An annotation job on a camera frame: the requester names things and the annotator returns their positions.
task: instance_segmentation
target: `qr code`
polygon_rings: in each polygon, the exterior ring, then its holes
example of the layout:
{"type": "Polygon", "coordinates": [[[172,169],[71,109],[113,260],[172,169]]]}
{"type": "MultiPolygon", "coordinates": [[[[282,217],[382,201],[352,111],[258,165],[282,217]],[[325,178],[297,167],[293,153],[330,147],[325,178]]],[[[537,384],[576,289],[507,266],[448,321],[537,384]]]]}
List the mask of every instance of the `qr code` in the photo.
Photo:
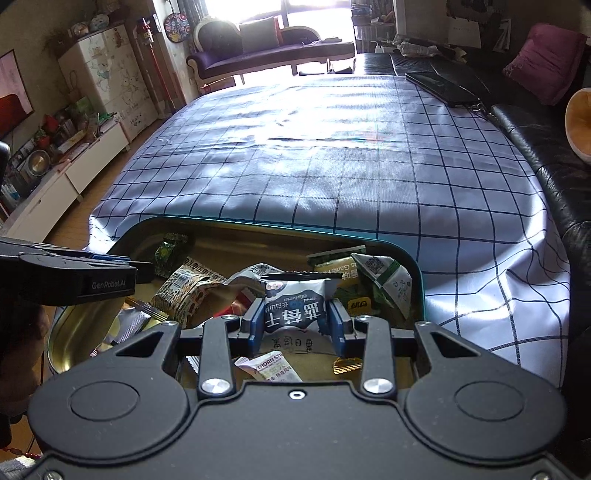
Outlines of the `qr code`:
{"type": "Polygon", "coordinates": [[[365,267],[374,275],[378,275],[385,265],[378,257],[371,257],[365,263],[365,267]]]}

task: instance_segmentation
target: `smartphone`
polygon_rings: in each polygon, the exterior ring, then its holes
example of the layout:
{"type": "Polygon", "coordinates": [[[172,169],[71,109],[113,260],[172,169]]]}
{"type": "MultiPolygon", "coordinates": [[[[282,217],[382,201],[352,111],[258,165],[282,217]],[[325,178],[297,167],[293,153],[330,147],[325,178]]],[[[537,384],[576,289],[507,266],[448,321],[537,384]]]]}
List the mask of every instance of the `smartphone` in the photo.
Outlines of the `smartphone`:
{"type": "Polygon", "coordinates": [[[478,105],[480,103],[480,99],[476,95],[465,88],[446,80],[437,73],[407,73],[406,79],[431,93],[436,98],[439,98],[451,108],[455,108],[459,105],[478,105]]]}

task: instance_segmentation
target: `wooden floor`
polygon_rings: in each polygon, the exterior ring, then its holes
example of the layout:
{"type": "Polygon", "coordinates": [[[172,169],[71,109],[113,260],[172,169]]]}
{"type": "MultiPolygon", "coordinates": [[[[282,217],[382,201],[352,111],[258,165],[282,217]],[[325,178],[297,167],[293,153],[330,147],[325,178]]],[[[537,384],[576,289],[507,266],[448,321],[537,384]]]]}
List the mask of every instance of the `wooden floor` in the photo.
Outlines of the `wooden floor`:
{"type": "MultiPolygon", "coordinates": [[[[127,161],[161,124],[161,121],[157,121],[144,130],[135,140],[133,140],[133,142],[131,142],[131,150],[129,152],[121,152],[96,176],[83,192],[82,196],[84,199],[82,202],[75,202],[72,204],[47,236],[46,243],[75,249],[84,248],[88,244],[88,218],[90,213],[99,203],[127,161]]],[[[48,314],[50,314],[50,318],[52,318],[53,310],[47,310],[48,314]]],[[[37,364],[35,370],[41,375],[40,362],[37,364]]],[[[47,378],[49,375],[47,366],[44,370],[44,378],[47,378]]],[[[31,433],[26,417],[23,417],[18,424],[12,426],[11,448],[26,452],[32,439],[33,434],[31,433]]],[[[40,453],[37,444],[33,445],[31,453],[40,453]]],[[[17,455],[0,450],[0,461],[8,460],[16,456],[17,455]]]]}

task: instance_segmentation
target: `white cabinet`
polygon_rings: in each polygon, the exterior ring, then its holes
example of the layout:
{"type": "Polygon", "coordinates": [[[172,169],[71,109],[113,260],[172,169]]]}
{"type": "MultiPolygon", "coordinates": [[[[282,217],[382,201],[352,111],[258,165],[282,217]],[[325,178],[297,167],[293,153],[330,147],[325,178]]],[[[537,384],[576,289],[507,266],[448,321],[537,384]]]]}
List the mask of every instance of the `white cabinet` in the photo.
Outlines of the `white cabinet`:
{"type": "Polygon", "coordinates": [[[128,147],[121,124],[115,124],[73,163],[51,170],[0,229],[1,236],[43,242],[68,207],[98,173],[128,147]]]}
{"type": "Polygon", "coordinates": [[[33,198],[30,208],[21,213],[21,221],[10,229],[7,236],[30,242],[43,242],[76,197],[78,192],[66,175],[63,172],[58,174],[44,195],[33,198]]]}
{"type": "Polygon", "coordinates": [[[125,147],[127,137],[121,124],[116,124],[66,170],[66,175],[76,191],[82,193],[92,179],[125,147]]]}
{"type": "Polygon", "coordinates": [[[123,24],[84,37],[58,63],[69,88],[98,112],[119,114],[130,141],[158,117],[123,24]]]}

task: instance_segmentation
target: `blue grid pattern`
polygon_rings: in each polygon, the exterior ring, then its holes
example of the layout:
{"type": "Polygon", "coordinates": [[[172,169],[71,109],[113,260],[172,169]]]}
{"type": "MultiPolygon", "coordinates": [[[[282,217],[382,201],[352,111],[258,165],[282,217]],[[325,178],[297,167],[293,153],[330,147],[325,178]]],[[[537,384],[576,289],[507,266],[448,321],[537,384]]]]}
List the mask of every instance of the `blue grid pattern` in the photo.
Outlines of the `blue grid pattern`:
{"type": "Polygon", "coordinates": [[[193,102],[98,204],[90,248],[155,215],[393,242],[424,273],[429,320],[562,382],[570,267],[535,174],[492,124],[404,78],[309,77],[193,102]]]}

